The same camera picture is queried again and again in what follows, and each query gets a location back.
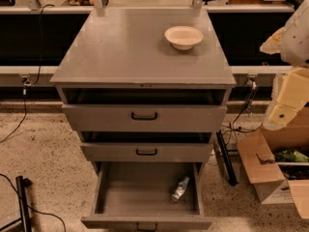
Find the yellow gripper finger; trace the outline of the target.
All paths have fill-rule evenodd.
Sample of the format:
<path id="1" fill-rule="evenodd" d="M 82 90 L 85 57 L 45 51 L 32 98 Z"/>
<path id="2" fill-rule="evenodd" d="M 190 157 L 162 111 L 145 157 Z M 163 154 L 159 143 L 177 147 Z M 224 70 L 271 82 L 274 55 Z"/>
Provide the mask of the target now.
<path id="1" fill-rule="evenodd" d="M 262 43 L 260 46 L 260 51 L 269 55 L 280 53 L 284 32 L 284 28 L 279 28 L 275 31 L 264 43 Z"/>
<path id="2" fill-rule="evenodd" d="M 281 88 L 268 119 L 276 127 L 286 127 L 308 102 L 309 70 L 293 68 L 282 78 Z"/>

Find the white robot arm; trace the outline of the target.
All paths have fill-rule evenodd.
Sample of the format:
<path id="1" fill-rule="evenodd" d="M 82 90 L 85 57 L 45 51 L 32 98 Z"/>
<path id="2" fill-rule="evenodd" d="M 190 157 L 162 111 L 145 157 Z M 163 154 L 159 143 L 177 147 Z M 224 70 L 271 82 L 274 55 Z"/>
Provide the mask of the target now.
<path id="1" fill-rule="evenodd" d="M 298 8 L 285 26 L 273 33 L 261 46 L 266 54 L 279 53 L 292 68 L 273 81 L 272 101 L 263 121 L 265 129 L 285 128 L 309 102 L 309 13 Z"/>

